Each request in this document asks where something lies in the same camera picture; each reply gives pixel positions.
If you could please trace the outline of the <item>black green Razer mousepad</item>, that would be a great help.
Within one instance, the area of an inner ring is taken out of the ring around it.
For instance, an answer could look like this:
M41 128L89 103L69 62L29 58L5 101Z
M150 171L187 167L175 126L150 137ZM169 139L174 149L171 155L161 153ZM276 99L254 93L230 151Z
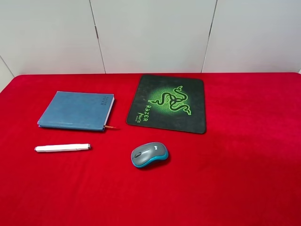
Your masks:
M204 134L204 82L200 79L142 75L127 124Z

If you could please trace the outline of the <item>white pen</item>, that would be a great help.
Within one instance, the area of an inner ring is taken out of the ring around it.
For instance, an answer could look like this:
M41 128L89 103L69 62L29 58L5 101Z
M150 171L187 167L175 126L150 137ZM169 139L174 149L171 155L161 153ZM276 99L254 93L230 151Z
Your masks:
M45 145L34 148L38 153L82 151L89 149L91 149L90 144Z

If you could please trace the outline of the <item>red velvet tablecloth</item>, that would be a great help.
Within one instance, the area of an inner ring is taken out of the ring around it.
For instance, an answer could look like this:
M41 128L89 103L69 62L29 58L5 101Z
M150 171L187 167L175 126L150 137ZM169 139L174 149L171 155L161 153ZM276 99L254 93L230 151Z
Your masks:
M129 126L139 74L20 75L0 94L3 226L298 226L301 76L203 73L206 133ZM104 132L42 129L57 91L112 93ZM164 161L132 151L160 142ZM90 144L38 153L37 146Z

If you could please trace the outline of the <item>blue hardcover notebook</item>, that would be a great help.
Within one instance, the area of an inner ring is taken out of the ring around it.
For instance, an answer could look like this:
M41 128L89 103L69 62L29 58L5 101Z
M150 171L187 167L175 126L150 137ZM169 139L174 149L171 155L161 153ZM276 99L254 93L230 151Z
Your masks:
M113 94L57 91L38 120L41 128L104 131Z

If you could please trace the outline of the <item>grey blue computer mouse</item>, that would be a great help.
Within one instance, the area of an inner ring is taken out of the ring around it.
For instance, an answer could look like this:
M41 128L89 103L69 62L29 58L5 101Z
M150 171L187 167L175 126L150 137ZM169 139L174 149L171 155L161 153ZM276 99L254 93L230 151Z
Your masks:
M146 167L156 161L169 157L166 146L160 142L151 142L135 148L131 153L131 162L137 168Z

